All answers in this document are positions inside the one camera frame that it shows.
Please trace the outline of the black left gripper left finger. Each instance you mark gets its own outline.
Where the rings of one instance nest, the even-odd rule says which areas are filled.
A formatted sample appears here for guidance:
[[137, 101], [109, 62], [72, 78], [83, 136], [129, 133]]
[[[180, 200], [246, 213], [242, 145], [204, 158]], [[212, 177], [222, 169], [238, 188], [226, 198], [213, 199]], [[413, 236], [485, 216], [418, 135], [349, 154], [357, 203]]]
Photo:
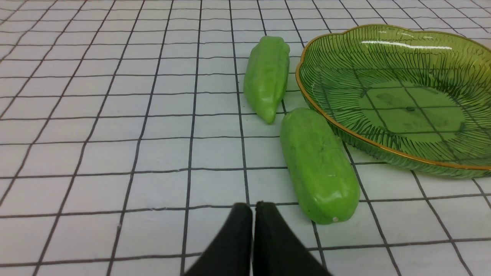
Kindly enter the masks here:
[[251, 208], [235, 203], [218, 234], [186, 276], [248, 276], [252, 243]]

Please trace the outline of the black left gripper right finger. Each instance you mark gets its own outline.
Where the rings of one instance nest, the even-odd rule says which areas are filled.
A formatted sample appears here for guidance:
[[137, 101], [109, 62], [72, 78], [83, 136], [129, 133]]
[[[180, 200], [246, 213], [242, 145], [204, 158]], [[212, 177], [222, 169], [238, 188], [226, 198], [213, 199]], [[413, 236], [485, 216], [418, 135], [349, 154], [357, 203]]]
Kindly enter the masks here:
[[257, 202], [252, 254], [255, 276], [330, 276], [272, 202]]

